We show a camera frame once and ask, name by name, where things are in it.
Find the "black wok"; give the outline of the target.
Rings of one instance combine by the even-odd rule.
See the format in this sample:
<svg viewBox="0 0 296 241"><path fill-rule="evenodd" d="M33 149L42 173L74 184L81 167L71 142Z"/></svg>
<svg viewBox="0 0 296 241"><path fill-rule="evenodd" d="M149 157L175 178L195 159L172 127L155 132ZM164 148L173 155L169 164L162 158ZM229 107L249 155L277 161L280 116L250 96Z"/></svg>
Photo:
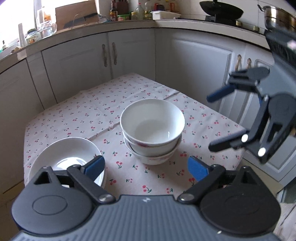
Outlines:
<svg viewBox="0 0 296 241"><path fill-rule="evenodd" d="M244 13L241 8L219 1L201 1L199 4L207 15L214 16L218 20L237 20Z"/></svg>

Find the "white kitchen cabinets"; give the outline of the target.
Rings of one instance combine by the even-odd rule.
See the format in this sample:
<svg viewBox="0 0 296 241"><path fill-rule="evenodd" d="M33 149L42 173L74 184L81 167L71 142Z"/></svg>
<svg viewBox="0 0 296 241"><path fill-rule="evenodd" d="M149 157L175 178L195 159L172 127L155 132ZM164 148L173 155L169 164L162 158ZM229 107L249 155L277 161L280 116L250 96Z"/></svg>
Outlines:
<svg viewBox="0 0 296 241"><path fill-rule="evenodd" d="M95 24L2 56L1 191L22 181L26 124L81 90L133 72L206 104L235 68L273 63L263 35L189 20Z"/></svg>

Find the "white bowl pink flowers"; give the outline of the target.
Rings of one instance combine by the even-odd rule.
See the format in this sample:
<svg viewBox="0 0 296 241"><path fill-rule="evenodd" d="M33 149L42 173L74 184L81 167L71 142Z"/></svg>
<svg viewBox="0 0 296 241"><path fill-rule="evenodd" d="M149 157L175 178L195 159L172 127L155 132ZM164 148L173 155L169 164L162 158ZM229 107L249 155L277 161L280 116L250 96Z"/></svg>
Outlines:
<svg viewBox="0 0 296 241"><path fill-rule="evenodd" d="M158 157L171 152L177 146L177 142L182 138L182 135L180 135L177 140L173 140L168 144L150 147L148 145L135 144L127 137L124 131L122 132L122 134L125 139L125 143L129 144L133 151L141 156L146 157Z"/></svg>
<svg viewBox="0 0 296 241"><path fill-rule="evenodd" d="M163 156L158 156L158 157L146 157L146 156L142 156L140 154L137 154L131 147L131 145L128 143L127 139L124 138L124 142L125 142L125 146L128 148L128 150L134 155L136 156L136 158L142 162L143 164L146 165L160 165L166 161L168 161L168 159L170 159L175 151L177 150L177 148L179 147L180 143L181 143L182 137L179 137L178 142L176 143L175 147L167 154L163 155Z"/></svg>

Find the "white plate fruit print top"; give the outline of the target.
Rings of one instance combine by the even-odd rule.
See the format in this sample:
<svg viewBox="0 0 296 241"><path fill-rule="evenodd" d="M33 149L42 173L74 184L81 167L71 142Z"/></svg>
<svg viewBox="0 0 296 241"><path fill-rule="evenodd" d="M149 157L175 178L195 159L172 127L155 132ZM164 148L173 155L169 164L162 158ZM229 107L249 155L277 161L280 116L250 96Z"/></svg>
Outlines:
<svg viewBox="0 0 296 241"><path fill-rule="evenodd" d="M27 181L30 182L44 166L51 166L54 171L66 170L75 164L83 166L100 155L97 146L85 138L63 138L50 144L37 156L30 168Z"/></svg>

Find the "glass pitcher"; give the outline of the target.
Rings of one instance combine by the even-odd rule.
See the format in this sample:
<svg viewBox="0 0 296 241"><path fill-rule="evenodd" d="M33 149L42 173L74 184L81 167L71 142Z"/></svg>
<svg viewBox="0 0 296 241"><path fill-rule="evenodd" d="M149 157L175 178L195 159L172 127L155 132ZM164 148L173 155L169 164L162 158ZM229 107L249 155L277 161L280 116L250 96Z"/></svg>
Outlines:
<svg viewBox="0 0 296 241"><path fill-rule="evenodd" d="M36 23L42 39L54 35L57 31L57 24L53 21L50 10L46 7L37 10Z"/></svg>

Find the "cherry print tablecloth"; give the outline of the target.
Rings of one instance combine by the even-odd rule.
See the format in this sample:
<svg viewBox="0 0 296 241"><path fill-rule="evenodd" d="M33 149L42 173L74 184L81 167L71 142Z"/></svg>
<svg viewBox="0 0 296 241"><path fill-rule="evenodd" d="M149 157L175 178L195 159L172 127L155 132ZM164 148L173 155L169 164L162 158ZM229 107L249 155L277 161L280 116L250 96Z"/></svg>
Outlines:
<svg viewBox="0 0 296 241"><path fill-rule="evenodd" d="M186 126L175 154L158 166L142 164L125 146L119 124L124 108L136 100L156 98L176 105ZM37 156L53 142L66 137L92 141L106 161L106 190L114 196L178 196L196 183L187 160L195 156L208 165L235 170L243 150L212 153L208 144L241 130L241 126L177 90L135 73L123 75L38 114L25 131L23 167L25 183Z"/></svg>

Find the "steel pot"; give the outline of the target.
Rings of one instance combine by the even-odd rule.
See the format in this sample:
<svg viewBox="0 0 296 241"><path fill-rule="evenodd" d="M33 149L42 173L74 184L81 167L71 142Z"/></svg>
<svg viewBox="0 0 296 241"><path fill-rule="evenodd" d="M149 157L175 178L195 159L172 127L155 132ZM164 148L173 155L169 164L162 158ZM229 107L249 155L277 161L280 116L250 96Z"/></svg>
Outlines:
<svg viewBox="0 0 296 241"><path fill-rule="evenodd" d="M295 16L276 6L257 6L264 12L264 21L267 30L280 28L295 32Z"/></svg>

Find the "knife block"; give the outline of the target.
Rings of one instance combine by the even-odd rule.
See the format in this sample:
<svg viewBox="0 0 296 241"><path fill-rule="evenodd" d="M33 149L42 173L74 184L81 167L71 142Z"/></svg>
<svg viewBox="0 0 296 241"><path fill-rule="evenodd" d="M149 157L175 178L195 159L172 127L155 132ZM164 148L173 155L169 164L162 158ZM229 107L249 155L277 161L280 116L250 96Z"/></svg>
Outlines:
<svg viewBox="0 0 296 241"><path fill-rule="evenodd" d="M116 0L115 6L118 15L127 15L129 13L129 6L127 0Z"/></svg>

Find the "white plastic tray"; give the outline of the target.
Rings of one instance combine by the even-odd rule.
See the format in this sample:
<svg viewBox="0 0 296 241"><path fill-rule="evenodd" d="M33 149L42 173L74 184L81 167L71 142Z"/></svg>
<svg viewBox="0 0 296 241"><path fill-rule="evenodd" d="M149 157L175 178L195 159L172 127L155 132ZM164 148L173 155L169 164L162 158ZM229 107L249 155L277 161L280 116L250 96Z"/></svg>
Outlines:
<svg viewBox="0 0 296 241"><path fill-rule="evenodd" d="M181 14L173 13L170 11L152 11L153 20L169 20L169 19L178 19L181 17Z"/></svg>

